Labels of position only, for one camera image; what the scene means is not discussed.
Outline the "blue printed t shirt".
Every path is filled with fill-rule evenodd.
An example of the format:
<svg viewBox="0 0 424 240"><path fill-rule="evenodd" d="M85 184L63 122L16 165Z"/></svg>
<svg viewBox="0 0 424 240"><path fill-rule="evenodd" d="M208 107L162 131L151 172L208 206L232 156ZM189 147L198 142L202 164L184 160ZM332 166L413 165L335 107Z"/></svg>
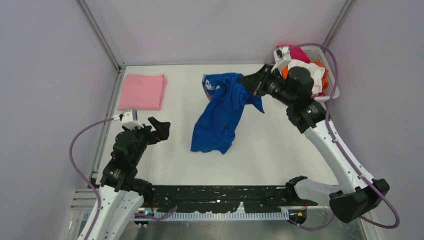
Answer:
<svg viewBox="0 0 424 240"><path fill-rule="evenodd" d="M239 82L244 75L229 72L205 74L201 81L209 103L194 125L190 151L225 154L236 138L236 129L246 105L264 113L261 97L254 96Z"/></svg>

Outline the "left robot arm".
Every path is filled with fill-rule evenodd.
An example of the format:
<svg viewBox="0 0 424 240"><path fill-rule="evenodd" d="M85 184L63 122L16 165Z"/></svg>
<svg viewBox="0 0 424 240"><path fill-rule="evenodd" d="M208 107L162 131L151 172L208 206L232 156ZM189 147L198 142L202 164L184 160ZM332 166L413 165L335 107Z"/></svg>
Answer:
<svg viewBox="0 0 424 240"><path fill-rule="evenodd" d="M79 240L117 240L139 207L153 202L152 184L136 178L137 166L147 146L166 141L171 123L149 117L148 125L138 121L132 112L103 120L120 121L123 131L112 146L111 159L104 167L99 188L89 182L96 201Z"/></svg>

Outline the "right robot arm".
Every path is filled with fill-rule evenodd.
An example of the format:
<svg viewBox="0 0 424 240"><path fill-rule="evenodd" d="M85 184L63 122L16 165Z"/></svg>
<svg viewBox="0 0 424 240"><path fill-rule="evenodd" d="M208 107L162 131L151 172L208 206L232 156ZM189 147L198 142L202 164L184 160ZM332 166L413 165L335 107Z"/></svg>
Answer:
<svg viewBox="0 0 424 240"><path fill-rule="evenodd" d="M286 78L265 64L256 73L241 77L238 82L255 97L269 95L287 106L289 121L318 150L333 172L338 184L328 185L298 176L286 183L285 198L291 205L303 200L328 206L343 223L350 223L376 208L390 189L383 178L375 179L347 149L325 108L312 98L314 80L310 71L295 66Z"/></svg>

